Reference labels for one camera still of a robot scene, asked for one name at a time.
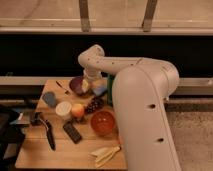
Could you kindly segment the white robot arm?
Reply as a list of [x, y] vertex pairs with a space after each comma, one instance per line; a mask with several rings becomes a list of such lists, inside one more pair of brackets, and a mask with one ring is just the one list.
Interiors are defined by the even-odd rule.
[[78, 56], [88, 79], [115, 77], [112, 101], [128, 171], [181, 171], [164, 100], [179, 84], [176, 67], [145, 57], [107, 57], [99, 45]]

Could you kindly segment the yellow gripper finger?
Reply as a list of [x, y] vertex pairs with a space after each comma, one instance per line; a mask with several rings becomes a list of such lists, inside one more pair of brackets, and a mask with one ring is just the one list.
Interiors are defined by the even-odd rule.
[[83, 80], [83, 81], [82, 81], [81, 89], [82, 89], [82, 92], [83, 92], [83, 93], [86, 93], [86, 92], [89, 91], [89, 89], [90, 89], [90, 84], [88, 83], [87, 80]]
[[93, 85], [105, 85], [105, 80], [104, 79], [98, 79], [98, 80], [95, 80], [93, 82]]

